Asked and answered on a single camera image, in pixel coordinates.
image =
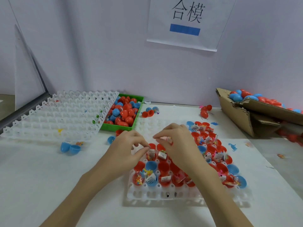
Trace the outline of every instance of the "white plastic egg tray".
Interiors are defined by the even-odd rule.
[[[37,141],[87,142],[100,130],[119,92],[63,91],[22,115],[2,137]]]
[[[143,137],[149,142],[154,142],[152,136],[157,132],[161,131],[165,126],[170,123],[175,122],[177,124],[186,124],[186,121],[170,121],[156,118],[138,118],[138,122],[135,130],[137,130]],[[145,164],[148,162],[146,156],[142,157],[142,162]],[[165,200],[182,200],[182,201],[191,201],[191,204],[194,206],[200,206],[205,204],[204,199],[199,192],[197,187],[189,187],[187,184],[183,184],[181,187],[176,187],[173,183],[170,183],[169,186],[163,187],[160,183],[157,183],[155,186],[148,186],[147,183],[143,183],[140,186],[134,185],[132,182],[132,177],[135,171],[131,170],[128,180],[128,191],[127,199],[129,202],[140,200],[145,202],[145,205],[150,204],[150,201],[165,201]],[[157,178],[160,175],[160,172],[157,168],[155,175]],[[248,202],[252,200],[252,192],[249,187],[244,189],[234,186],[233,188],[227,188],[224,186],[228,193],[231,195],[233,200],[239,204],[243,202]]]

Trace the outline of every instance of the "cardboard box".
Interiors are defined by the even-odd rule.
[[[222,111],[242,130],[252,137],[266,137],[281,127],[272,118],[246,110],[241,104],[233,102],[228,95],[231,91],[216,88]]]

